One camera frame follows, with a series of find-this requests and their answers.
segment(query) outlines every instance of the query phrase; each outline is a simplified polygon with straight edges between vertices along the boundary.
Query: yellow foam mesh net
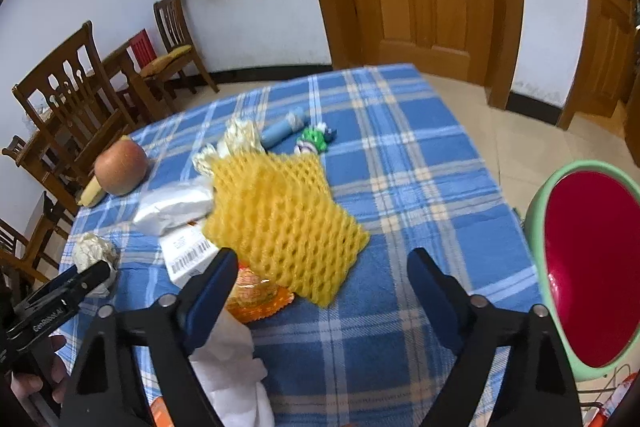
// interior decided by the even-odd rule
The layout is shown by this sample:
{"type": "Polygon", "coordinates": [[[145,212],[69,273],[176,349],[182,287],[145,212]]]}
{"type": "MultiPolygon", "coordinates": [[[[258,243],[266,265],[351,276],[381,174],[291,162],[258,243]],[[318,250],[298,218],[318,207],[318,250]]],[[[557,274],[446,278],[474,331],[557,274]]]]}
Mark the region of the yellow foam mesh net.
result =
{"type": "Polygon", "coordinates": [[[332,200],[318,156],[247,153],[212,168],[216,201],[204,235],[258,275],[328,306],[369,233],[332,200]]]}

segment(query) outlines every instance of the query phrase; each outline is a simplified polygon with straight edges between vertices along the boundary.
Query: screw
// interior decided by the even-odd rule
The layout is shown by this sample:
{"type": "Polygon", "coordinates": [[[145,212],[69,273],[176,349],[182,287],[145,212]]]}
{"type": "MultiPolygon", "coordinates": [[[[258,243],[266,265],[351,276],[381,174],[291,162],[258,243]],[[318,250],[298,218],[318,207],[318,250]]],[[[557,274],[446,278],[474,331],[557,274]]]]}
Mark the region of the screw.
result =
{"type": "Polygon", "coordinates": [[[111,314],[113,314],[113,306],[110,304],[106,304],[98,310],[98,317],[101,319],[106,319],[111,314]]]}
{"type": "Polygon", "coordinates": [[[489,304],[489,301],[486,297],[482,295],[471,295],[471,305],[475,308],[484,308],[489,304]]]}
{"type": "Polygon", "coordinates": [[[175,301],[177,301],[177,298],[174,294],[165,293],[158,299],[158,304],[160,304],[162,308],[168,308],[169,306],[174,305],[175,301]]]}
{"type": "Polygon", "coordinates": [[[533,312],[540,318],[546,317],[549,314],[549,310],[542,304],[535,304],[533,306],[533,312]]]}

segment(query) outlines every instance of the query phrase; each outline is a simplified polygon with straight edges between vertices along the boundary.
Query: blue plaid tablecloth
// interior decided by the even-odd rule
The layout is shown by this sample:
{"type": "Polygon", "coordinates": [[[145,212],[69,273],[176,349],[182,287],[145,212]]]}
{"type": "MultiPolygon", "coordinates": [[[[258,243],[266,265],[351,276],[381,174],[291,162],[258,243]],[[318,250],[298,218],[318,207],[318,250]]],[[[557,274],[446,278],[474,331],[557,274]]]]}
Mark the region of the blue plaid tablecloth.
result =
{"type": "MultiPolygon", "coordinates": [[[[132,194],[108,196],[78,213],[63,253],[71,264],[83,232],[122,253],[110,299],[122,311],[176,293],[158,241],[130,220],[140,196],[196,176],[191,157],[215,142],[232,116],[258,126],[308,108],[337,139],[322,155],[335,201],[371,233],[369,244],[328,309],[303,298],[250,325],[276,424],[282,426],[415,426],[454,363],[438,344],[406,274],[406,255],[425,247],[468,292],[500,307],[527,311],[540,301],[534,266],[515,215],[465,130],[411,65],[312,75],[217,100],[132,134],[153,165],[132,194]]],[[[295,137],[274,151],[291,153],[295,137]]],[[[70,366],[83,333],[107,299],[87,299],[62,332],[70,366]]],[[[149,400],[160,394],[146,348],[138,353],[149,400]]],[[[474,425],[485,425],[506,364],[498,350],[474,425]]]]}

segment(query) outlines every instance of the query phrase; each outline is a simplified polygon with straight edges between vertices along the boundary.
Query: finger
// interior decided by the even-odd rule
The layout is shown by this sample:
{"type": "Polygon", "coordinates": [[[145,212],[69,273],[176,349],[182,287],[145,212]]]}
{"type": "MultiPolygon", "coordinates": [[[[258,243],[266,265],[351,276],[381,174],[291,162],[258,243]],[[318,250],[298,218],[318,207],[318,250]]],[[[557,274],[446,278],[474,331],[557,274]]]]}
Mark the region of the finger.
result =
{"type": "Polygon", "coordinates": [[[53,335],[49,338],[51,339],[51,347],[54,351],[62,349],[62,347],[66,344],[65,335],[53,335]]]}
{"type": "Polygon", "coordinates": [[[53,390],[53,393],[51,394],[51,396],[53,397],[53,400],[55,400],[56,403],[62,403],[62,401],[65,399],[66,383],[68,381],[69,379],[67,377],[63,378],[63,380],[53,390]]]}
{"type": "Polygon", "coordinates": [[[18,400],[24,400],[30,394],[37,393],[41,389],[42,380],[35,375],[19,373],[12,376],[11,390],[18,400]]]}
{"type": "Polygon", "coordinates": [[[65,363],[59,356],[55,355],[53,357],[53,364],[51,365],[51,378],[55,383],[58,383],[67,376],[65,363]]]}

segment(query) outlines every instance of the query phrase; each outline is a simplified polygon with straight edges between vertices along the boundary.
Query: orange wrapper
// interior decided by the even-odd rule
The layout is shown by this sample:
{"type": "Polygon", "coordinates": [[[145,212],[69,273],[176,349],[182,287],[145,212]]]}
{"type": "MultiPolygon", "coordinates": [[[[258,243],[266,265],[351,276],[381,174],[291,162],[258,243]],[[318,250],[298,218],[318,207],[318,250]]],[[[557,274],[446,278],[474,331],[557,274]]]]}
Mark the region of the orange wrapper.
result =
{"type": "Polygon", "coordinates": [[[174,427],[162,396],[158,396],[151,404],[151,414],[154,416],[156,427],[174,427]]]}
{"type": "Polygon", "coordinates": [[[270,317],[293,301],[293,293],[264,279],[241,265],[225,307],[238,321],[251,321],[270,317]]]}

